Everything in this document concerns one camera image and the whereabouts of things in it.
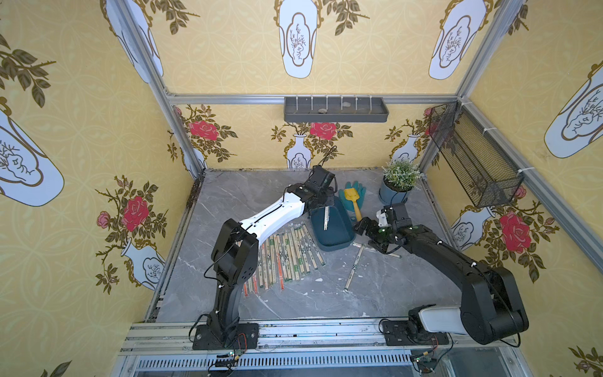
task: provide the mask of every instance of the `white cable tie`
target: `white cable tie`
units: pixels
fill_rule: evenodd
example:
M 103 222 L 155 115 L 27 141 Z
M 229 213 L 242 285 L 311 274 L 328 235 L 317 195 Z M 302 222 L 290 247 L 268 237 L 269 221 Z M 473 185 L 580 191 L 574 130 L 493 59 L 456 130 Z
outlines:
M 532 170 L 535 169 L 533 166 L 529 167 L 529 168 L 523 168 L 523 169 L 518 169 L 517 170 L 517 175 L 519 175 L 520 173 L 523 173 L 526 170 Z

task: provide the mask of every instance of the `yellow trowel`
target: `yellow trowel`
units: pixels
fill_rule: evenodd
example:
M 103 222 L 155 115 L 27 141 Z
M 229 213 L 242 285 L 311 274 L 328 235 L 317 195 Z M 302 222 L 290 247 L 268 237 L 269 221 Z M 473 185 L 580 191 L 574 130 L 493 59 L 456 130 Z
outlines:
M 356 221 L 360 221 L 362 219 L 362 215 L 360 214 L 360 208 L 358 208 L 358 203 L 356 200 L 360 199 L 360 195 L 358 195 L 358 191 L 355 188 L 349 188 L 343 190 L 343 193 L 349 201 L 354 205 L 354 213 L 356 214 Z

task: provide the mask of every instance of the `white vase print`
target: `white vase print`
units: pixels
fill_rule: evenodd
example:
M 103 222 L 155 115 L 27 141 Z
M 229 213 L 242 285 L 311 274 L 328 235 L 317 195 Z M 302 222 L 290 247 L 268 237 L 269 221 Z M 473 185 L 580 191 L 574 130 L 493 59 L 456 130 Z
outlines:
M 119 39 L 119 43 L 123 47 L 126 55 L 128 55 L 128 59 L 130 59 L 130 63 L 136 69 L 136 72 L 140 75 L 142 81 L 149 83 L 151 81 L 149 77 L 149 73 L 143 68 L 141 65 L 142 56 L 138 56 L 134 49 L 131 47 L 134 45 L 134 40 L 131 36 L 125 31 L 125 27 L 121 24 L 121 21 L 118 17 L 118 8 L 117 1 L 120 0 L 106 0 L 106 12 L 107 17 L 109 19 L 109 23 L 115 32 L 115 35 Z M 142 9 L 132 0 L 124 0 L 128 8 L 130 9 L 132 15 L 134 16 L 134 20 L 136 21 L 136 25 L 138 28 L 138 32 L 142 37 L 142 40 L 147 47 L 147 51 L 151 54 L 153 58 L 153 64 L 157 69 L 160 76 L 163 76 L 163 67 L 161 65 L 161 59 L 159 59 L 159 53 L 157 52 L 157 46 L 155 45 L 155 40 L 153 39 L 153 34 L 151 33 L 151 28 L 147 24 L 147 19 L 145 18 Z
M 486 14 L 484 0 L 462 0 L 452 6 L 435 44 L 429 76 L 444 80 L 452 75 L 475 38 Z
M 308 169 L 312 163 L 312 152 L 303 145 L 306 135 L 293 135 L 295 144 L 287 151 L 289 169 Z
M 56 198 L 64 183 L 61 172 L 36 143 L 0 113 L 0 194 L 39 207 Z
M 121 256 L 126 256 L 132 260 L 134 278 L 140 284 L 150 290 L 157 288 L 157 283 L 159 283 L 159 278 L 163 273 L 163 265 L 165 265 L 165 261 L 157 253 L 157 250 L 149 245 L 139 250 L 134 246 L 130 238 L 128 245 L 121 252 Z
M 310 74 L 318 26 L 318 8 L 311 0 L 283 0 L 279 9 L 280 54 L 289 76 Z
M 417 158 L 418 150 L 415 147 L 415 142 L 420 138 L 421 135 L 408 135 L 408 139 L 406 140 L 406 144 L 402 145 L 400 148 L 394 151 L 394 154 L 391 156 L 391 161 L 402 161 L 409 160 L 410 162 L 414 161 Z
M 490 207 L 486 207 L 477 212 L 467 210 L 456 219 L 451 227 L 452 238 L 461 251 L 465 251 L 482 238 L 484 223 L 491 217 L 494 217 L 494 213 Z
M 573 95 L 545 133 L 555 157 L 569 157 L 603 135 L 603 62 L 594 65 L 588 80 Z

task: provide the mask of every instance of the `metal rail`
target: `metal rail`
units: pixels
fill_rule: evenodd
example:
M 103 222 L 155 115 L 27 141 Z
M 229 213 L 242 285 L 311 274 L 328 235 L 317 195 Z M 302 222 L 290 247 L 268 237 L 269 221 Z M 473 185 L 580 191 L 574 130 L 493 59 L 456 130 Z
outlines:
M 353 97 L 369 96 L 368 94 L 167 94 L 170 105 L 183 104 L 223 104 L 223 105 L 282 105 L 285 97 Z M 387 104 L 443 104 L 456 101 L 455 94 L 371 94 L 382 97 Z

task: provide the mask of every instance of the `wire mesh basket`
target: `wire mesh basket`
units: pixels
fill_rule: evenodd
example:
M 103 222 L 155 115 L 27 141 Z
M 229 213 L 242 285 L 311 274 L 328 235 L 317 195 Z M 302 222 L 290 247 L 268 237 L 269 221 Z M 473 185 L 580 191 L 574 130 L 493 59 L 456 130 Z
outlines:
M 523 173 L 460 103 L 433 107 L 429 134 L 477 208 L 509 203 Z

